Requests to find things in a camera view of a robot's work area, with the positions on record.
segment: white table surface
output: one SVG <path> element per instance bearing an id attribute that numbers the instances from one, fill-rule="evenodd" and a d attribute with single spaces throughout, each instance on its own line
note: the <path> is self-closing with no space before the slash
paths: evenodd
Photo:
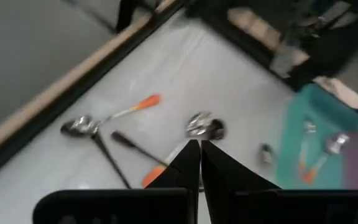
<path id="1" fill-rule="evenodd" d="M 184 128 L 199 111 L 212 111 L 227 125 L 216 145 L 268 180 L 272 168 L 259 165 L 260 144 L 278 147 L 283 117 L 293 92 L 201 22 L 181 13 L 138 46 L 100 82 L 0 169 L 0 223 L 31 223 L 35 204 L 63 189 L 121 189 L 120 178 L 89 139 L 62 136 L 67 120 L 97 118 L 153 94 L 160 105 L 109 122 L 105 142 L 133 187 L 156 164 L 109 139 L 120 130 L 160 158 L 187 142 Z M 200 195 L 199 223 L 209 223 Z"/>

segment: black frame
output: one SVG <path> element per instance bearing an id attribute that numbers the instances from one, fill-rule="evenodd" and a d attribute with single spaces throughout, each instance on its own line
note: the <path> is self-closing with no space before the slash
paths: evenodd
<path id="1" fill-rule="evenodd" d="M 149 20 L 145 26 L 140 28 L 116 50 L 112 51 L 106 58 L 88 71 L 74 85 L 69 87 L 69 89 L 53 101 L 53 103 L 48 105 L 34 118 L 30 119 L 12 136 L 9 136 L 4 142 L 0 143 L 0 168 L 35 138 L 38 133 L 67 110 L 82 94 L 87 92 L 96 82 L 102 79 L 108 71 L 182 8 L 185 3 L 186 0 L 175 0 L 162 12 L 152 16 L 151 20 Z"/>

